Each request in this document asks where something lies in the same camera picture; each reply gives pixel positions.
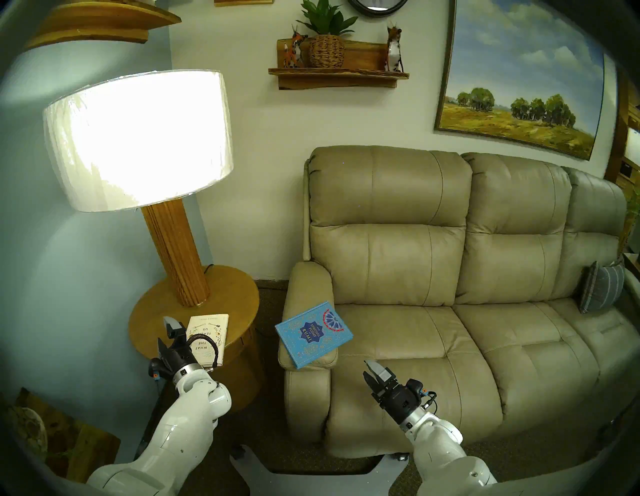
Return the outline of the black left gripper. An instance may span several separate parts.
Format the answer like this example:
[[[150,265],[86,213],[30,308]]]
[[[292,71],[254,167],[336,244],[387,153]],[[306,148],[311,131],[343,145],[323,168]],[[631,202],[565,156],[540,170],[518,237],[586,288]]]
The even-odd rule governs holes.
[[[168,381],[178,382],[182,377],[195,372],[206,370],[199,364],[190,345],[186,345],[186,328],[176,319],[164,316],[163,323],[167,336],[172,340],[167,348],[161,338],[157,338],[157,352],[159,358],[159,377]]]

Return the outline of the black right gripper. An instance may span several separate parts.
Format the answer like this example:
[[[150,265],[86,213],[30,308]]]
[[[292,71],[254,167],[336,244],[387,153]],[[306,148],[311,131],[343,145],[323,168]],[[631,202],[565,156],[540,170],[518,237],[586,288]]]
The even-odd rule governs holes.
[[[381,400],[381,409],[401,426],[422,404],[423,383],[396,383],[396,375],[373,359],[364,361],[364,380],[371,389],[371,396]]]

